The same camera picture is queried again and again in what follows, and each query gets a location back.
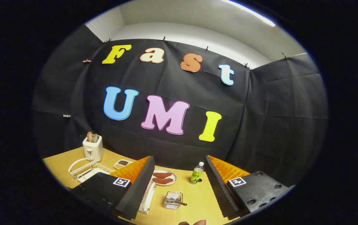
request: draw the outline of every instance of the white toaster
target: white toaster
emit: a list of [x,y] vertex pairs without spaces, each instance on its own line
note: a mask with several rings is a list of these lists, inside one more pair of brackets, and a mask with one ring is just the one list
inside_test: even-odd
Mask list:
[[101,161],[103,158],[103,137],[98,135],[98,140],[96,143],[88,142],[86,137],[83,140],[83,149],[85,157],[90,158],[90,161]]

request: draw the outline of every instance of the wooden table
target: wooden table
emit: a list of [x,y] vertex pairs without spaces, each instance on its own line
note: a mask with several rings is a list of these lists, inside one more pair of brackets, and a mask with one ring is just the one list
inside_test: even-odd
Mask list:
[[[80,184],[68,172],[69,166],[76,160],[85,158],[83,147],[64,152],[58,155],[44,158],[44,162],[53,175],[60,181],[60,183],[69,188],[74,188]],[[116,170],[113,165],[120,159],[126,159],[132,162],[133,160],[128,157],[116,154],[112,151],[104,149],[103,159],[99,162],[108,168]],[[84,160],[74,165],[73,169],[79,168],[89,161]],[[170,186],[156,186],[153,200],[150,205],[148,215],[138,212],[136,219],[130,220],[131,223],[137,225],[178,225],[182,221],[187,221],[190,225],[196,221],[205,219],[207,225],[222,225],[229,221],[222,216],[222,212],[218,206],[215,195],[213,193],[209,179],[205,173],[201,175],[202,182],[192,185],[188,182],[192,171],[160,167],[155,165],[155,168],[165,168],[177,175],[177,181]],[[179,191],[183,193],[183,202],[187,206],[180,206],[177,209],[163,208],[163,201],[168,191]]]

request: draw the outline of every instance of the pink letter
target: pink letter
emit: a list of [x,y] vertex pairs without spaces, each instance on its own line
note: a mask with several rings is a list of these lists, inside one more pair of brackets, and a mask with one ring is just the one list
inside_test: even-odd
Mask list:
[[155,116],[159,130],[162,130],[168,121],[170,121],[166,131],[170,134],[183,134],[182,125],[184,114],[186,113],[186,110],[190,108],[190,105],[187,102],[177,101],[169,111],[166,111],[164,102],[160,96],[148,95],[147,100],[150,102],[150,105],[146,119],[141,123],[141,127],[150,130],[154,129],[155,125],[153,124],[153,119]]

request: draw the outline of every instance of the white wall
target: white wall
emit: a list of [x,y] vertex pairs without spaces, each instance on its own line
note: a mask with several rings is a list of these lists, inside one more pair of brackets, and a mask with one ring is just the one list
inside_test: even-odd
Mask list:
[[248,67],[256,68],[271,61],[251,47],[221,33],[186,24],[152,22],[131,24],[121,28],[111,38],[123,39],[159,39],[190,44],[231,58]]
[[119,7],[115,7],[95,17],[86,26],[101,40],[112,38],[118,30],[125,26]]
[[253,48],[223,35],[201,27],[186,24],[150,22],[125,26],[120,7],[115,7],[89,21],[86,26],[98,37],[105,41],[122,39],[159,39],[166,37],[167,41],[190,44],[231,58],[241,64],[248,63],[250,68],[256,68],[271,61]]

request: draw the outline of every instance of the sausage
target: sausage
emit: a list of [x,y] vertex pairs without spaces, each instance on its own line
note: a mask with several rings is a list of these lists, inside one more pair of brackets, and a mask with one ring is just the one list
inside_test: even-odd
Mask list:
[[173,179],[172,178],[167,178],[167,179],[164,179],[164,178],[153,178],[153,182],[155,183],[158,183],[158,184],[167,184],[167,183],[170,183],[172,182]]
[[167,178],[172,174],[170,172],[155,172],[153,175],[157,178]]

